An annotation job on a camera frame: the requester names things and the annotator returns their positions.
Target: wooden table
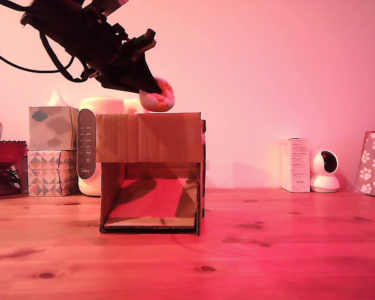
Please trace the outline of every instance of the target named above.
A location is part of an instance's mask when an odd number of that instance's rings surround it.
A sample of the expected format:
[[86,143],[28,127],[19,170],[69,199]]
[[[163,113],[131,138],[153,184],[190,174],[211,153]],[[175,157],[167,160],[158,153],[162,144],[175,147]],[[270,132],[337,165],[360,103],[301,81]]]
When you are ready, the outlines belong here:
[[0,299],[375,299],[375,198],[208,190],[202,235],[100,234],[100,199],[0,199]]

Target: patterned bag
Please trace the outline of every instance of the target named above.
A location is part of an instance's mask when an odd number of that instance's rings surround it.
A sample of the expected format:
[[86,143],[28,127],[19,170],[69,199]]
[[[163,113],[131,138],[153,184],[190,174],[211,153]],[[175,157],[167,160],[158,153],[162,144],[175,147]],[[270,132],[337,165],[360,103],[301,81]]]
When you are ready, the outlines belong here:
[[375,196],[375,132],[366,136],[357,176],[356,191]]

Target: cardboard box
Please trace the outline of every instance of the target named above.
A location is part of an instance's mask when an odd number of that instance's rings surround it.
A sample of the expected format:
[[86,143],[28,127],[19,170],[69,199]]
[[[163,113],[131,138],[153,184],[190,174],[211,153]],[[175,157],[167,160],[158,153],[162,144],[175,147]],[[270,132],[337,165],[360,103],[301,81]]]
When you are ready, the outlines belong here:
[[69,106],[30,107],[29,150],[75,151],[78,111]]
[[310,191],[310,159],[307,139],[282,141],[282,188],[289,192]]
[[199,113],[97,115],[100,231],[189,229],[204,216]]
[[79,191],[76,151],[28,151],[29,196],[67,196]]

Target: white product box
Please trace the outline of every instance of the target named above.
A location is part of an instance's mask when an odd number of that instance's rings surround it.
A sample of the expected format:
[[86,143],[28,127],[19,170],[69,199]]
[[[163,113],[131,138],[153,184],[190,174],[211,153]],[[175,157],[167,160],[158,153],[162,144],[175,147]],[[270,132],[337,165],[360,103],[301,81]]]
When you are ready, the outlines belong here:
[[310,191],[310,157],[307,139],[282,141],[282,188],[289,192]]

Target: security camera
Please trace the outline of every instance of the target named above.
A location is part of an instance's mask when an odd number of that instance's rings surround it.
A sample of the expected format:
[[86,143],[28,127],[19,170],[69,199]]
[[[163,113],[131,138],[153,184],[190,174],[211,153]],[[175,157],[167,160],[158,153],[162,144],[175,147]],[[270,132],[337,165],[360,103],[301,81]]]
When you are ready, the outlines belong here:
[[319,151],[312,161],[310,188],[319,193],[335,193],[340,188],[334,173],[338,170],[339,160],[332,151]]

